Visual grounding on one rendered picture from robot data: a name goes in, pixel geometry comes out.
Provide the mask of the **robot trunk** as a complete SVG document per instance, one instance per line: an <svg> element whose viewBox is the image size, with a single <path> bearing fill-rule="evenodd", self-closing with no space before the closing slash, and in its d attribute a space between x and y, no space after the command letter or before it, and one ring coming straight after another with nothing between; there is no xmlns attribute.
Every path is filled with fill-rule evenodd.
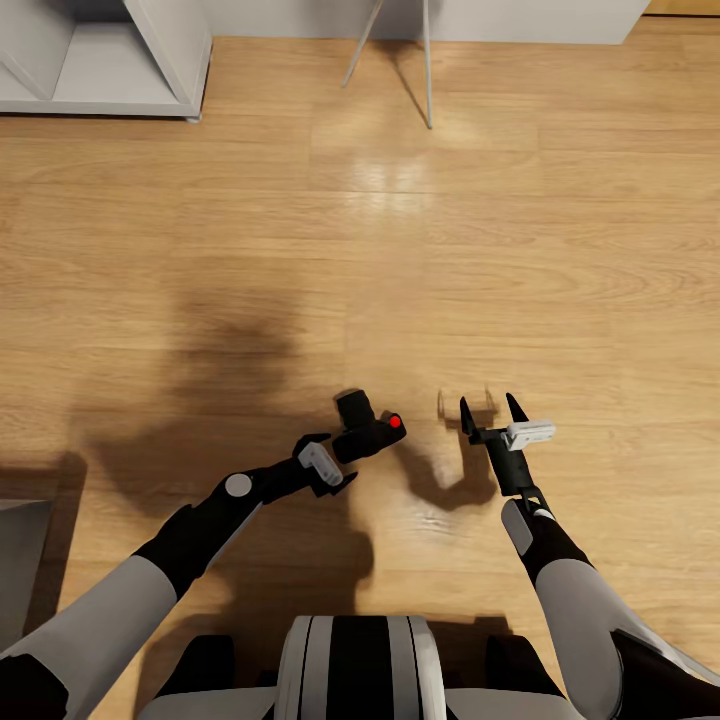
<svg viewBox="0 0 720 720"><path fill-rule="evenodd" d="M283 647L274 720L446 720L423 616L298 616Z"/></svg>

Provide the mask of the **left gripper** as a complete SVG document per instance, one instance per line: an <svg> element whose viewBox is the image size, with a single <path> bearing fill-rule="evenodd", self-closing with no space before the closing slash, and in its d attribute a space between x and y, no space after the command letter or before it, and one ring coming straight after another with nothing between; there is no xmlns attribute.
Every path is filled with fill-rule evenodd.
<svg viewBox="0 0 720 720"><path fill-rule="evenodd" d="M312 491L316 496L324 496L324 492L331 493L332 496L336 495L339 491L342 491L351 481L355 480L358 476L358 471L345 476L343 482L337 486L329 486L329 484L322 480L318 471L314 466L305 469L302 463L298 459L298 455L306 446L312 441L320 443L321 441L331 438L330 433L304 435L303 438L296 442L296 446L292 452L292 456L281 462L276 462L286 470L286 476L288 478L288 496L292 492L300 491L306 486L311 486Z"/></svg>

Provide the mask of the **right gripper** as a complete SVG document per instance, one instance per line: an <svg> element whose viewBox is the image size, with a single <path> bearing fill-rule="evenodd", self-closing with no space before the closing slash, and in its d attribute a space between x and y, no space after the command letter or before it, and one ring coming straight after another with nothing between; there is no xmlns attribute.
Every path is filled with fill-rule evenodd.
<svg viewBox="0 0 720 720"><path fill-rule="evenodd" d="M529 421L515 397L511 393L507 393L506 398L513 421L515 423ZM506 448L505 441L501 437L501 433L506 432L506 428L487 430L486 427L481 427L477 429L464 397L460 400L460 408L463 434L470 436L471 445L485 444L494 472L497 475L519 469L528 469L528 462L526 462L522 449L511 451Z"/></svg>

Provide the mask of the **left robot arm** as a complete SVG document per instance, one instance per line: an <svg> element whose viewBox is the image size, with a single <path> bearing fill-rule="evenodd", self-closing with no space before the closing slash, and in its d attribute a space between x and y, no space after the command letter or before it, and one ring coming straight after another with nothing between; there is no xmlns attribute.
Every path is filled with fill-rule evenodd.
<svg viewBox="0 0 720 720"><path fill-rule="evenodd" d="M144 643L222 556L264 503L311 486L332 496L343 477L321 441L304 435L292 456L235 472L211 496L177 510L156 538L80 598L0 653L0 720L87 720Z"/></svg>

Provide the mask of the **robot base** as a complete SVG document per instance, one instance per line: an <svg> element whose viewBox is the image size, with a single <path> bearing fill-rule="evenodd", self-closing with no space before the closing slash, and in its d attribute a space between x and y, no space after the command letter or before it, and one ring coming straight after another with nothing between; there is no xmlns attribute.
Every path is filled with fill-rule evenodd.
<svg viewBox="0 0 720 720"><path fill-rule="evenodd" d="M442 672L446 720L585 720L526 637L491 635L486 652L488 689ZM196 636L137 720L274 720L279 671L260 672L255 687L240 689L232 689L234 672L231 636Z"/></svg>

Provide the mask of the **camera tripod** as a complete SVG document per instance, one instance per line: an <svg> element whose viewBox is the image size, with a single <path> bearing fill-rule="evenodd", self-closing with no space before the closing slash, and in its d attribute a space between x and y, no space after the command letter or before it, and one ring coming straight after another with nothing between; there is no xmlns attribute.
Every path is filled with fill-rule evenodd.
<svg viewBox="0 0 720 720"><path fill-rule="evenodd" d="M704 666L701 662L698 662L685 652L682 652L675 646L671 646L673 648L673 651L681 658L681 661L689 667L689 669L700 678L703 678L705 681L709 681L709 683L712 683L715 686L720 687L720 675L716 674L716 672L713 672L710 670L707 666Z"/></svg>

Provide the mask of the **digital camera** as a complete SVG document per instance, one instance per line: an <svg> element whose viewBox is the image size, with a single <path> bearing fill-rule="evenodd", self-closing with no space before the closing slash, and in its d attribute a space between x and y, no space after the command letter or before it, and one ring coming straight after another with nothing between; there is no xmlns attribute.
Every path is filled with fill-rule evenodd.
<svg viewBox="0 0 720 720"><path fill-rule="evenodd" d="M377 454L407 434L404 423L393 415L388 423L376 420L370 401L363 390L336 400L347 430L333 442L336 459L348 464Z"/></svg>

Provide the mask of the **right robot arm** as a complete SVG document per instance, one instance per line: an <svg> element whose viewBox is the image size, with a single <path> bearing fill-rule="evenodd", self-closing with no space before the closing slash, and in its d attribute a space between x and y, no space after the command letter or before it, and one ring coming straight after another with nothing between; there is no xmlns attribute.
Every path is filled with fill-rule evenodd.
<svg viewBox="0 0 720 720"><path fill-rule="evenodd" d="M541 602L569 701L585 720L720 720L720 687L681 661L556 522L522 450L556 427L506 398L515 423L487 430L462 397L462 432L485 444L502 496L522 496L501 520Z"/></svg>

